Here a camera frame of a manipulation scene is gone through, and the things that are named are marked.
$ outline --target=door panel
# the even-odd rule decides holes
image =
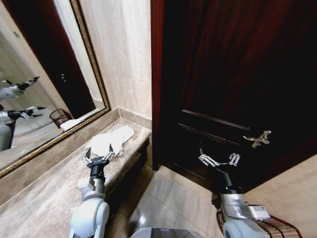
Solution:
[[[212,190],[214,173],[198,160],[203,141],[219,162],[241,154],[230,170],[249,190],[317,153],[317,2],[164,6],[160,163]],[[270,144],[243,138],[264,130]]]

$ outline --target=mirror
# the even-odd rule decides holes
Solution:
[[[76,0],[0,3],[0,173],[109,111]]]

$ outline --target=beige wall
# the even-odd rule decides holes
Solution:
[[[246,198],[296,226],[303,237],[317,237],[317,155],[249,191]]]
[[[112,108],[152,117],[150,0],[81,0]]]

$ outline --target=marble countertop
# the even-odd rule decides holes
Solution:
[[[116,156],[104,169],[107,184],[120,173],[127,160],[151,134],[149,129],[119,118],[101,133],[128,125],[135,135],[123,145],[123,155]],[[81,204],[77,181],[88,177],[90,170],[81,159],[81,146],[71,155],[35,180],[0,207],[0,237],[68,237],[73,211]]]

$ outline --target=marble floor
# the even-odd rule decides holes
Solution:
[[[105,238],[127,238],[143,227],[188,229],[204,238],[223,237],[210,201],[210,191],[168,168],[153,172],[145,167],[118,198]]]

